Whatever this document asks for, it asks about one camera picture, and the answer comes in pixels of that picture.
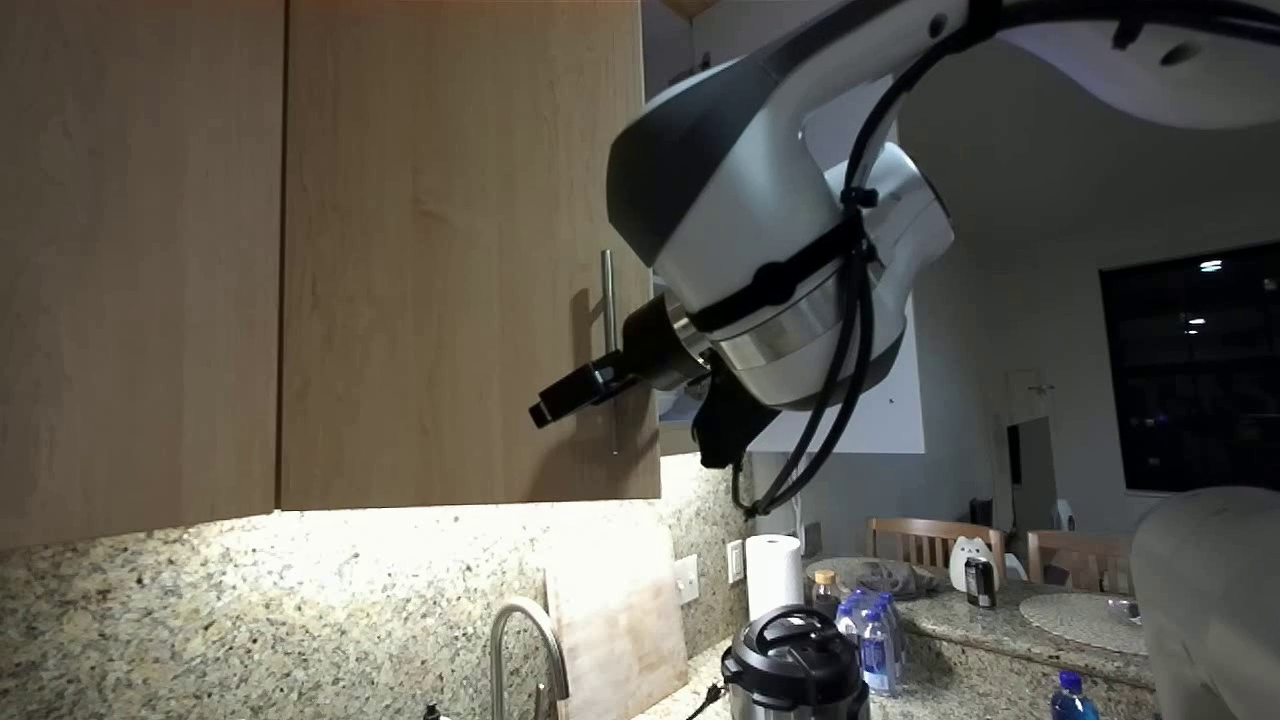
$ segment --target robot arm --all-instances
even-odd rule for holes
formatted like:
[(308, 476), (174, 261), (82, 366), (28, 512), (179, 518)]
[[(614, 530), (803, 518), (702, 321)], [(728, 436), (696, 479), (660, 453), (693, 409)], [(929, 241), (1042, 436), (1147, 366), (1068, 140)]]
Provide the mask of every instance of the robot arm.
[[(953, 243), (945, 204), (884, 140), (914, 80), (1009, 35), (1144, 122), (1239, 130), (1280, 118), (1280, 51), (1247, 46), (1277, 46), (1277, 28), (1277, 14), (1221, 0), (855, 0), (693, 75), (622, 131), (610, 163), (610, 218), (660, 297), (628, 315), (622, 352), (540, 394), (534, 421), (634, 386), (710, 382), (703, 465), (740, 460), (782, 409), (841, 399), (841, 433), (891, 366), (921, 267)], [(796, 140), (799, 122), (843, 90), (884, 84), (851, 122), (860, 140), (831, 189)]]
[(1134, 538), (1161, 712), (1169, 720), (1277, 718), (1280, 497), (1203, 487), (1161, 503)]

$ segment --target wooden chair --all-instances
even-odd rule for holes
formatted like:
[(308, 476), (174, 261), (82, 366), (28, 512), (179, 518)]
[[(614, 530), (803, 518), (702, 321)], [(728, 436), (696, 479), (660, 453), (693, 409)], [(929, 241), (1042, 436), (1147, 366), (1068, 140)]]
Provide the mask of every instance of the wooden chair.
[(1029, 534), (1033, 585), (1064, 585), (1086, 591), (1134, 591), (1128, 544), (1088, 534)]
[(871, 520), (867, 525), (867, 552), (871, 556), (891, 556), (915, 569), (939, 569), (947, 572), (953, 563), (953, 544), (961, 538), (979, 538), (993, 547), (993, 572), (996, 572), (996, 587), (1005, 576), (1005, 538), (987, 525), (955, 525), (955, 520), (921, 520), (921, 518), (903, 518), (903, 520)]

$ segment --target cabinet door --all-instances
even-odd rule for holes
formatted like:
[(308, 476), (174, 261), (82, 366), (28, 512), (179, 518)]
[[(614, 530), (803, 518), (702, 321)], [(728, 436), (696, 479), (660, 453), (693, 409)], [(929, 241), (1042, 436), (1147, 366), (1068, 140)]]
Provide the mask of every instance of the cabinet door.
[(0, 544), (277, 494), (285, 6), (0, 6)]
[(636, 0), (294, 6), (287, 508), (658, 494), (643, 409), (530, 421), (603, 352), (603, 157), (636, 111)]

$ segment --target kitchen faucet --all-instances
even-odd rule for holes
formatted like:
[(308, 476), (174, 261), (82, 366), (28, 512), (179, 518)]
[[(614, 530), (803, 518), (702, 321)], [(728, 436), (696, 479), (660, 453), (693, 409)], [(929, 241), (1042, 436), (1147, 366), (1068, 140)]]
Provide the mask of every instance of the kitchen faucet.
[(554, 720), (554, 707), (558, 702), (570, 702), (570, 669), (565, 669), (565, 647), (562, 647), (562, 637), (554, 630), (554, 615), (523, 602), (523, 595), (511, 595), (498, 608), (491, 615), (491, 634), (487, 634), (487, 653), (491, 653), (491, 720), (508, 720), (508, 669), (504, 669), (504, 630), (511, 615), (530, 615), (535, 637), (546, 639), (546, 653), (549, 653), (549, 681), (540, 684), (535, 694), (535, 707), (534, 707), (534, 720)]

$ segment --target dark window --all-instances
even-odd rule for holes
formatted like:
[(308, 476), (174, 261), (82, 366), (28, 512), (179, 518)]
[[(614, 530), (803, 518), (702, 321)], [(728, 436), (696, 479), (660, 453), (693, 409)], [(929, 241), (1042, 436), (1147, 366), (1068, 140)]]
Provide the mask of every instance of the dark window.
[(1280, 243), (1099, 273), (1128, 487), (1280, 487)]

